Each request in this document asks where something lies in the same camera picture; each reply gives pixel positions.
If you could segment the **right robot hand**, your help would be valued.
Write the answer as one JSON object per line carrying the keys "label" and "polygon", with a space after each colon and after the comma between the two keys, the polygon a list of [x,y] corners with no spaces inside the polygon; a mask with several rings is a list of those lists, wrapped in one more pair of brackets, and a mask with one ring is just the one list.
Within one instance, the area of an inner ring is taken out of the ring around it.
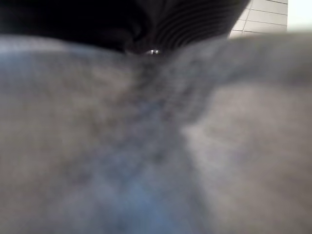
{"label": "right robot hand", "polygon": [[166,53],[228,36],[247,6],[246,0],[3,0],[0,33]]}

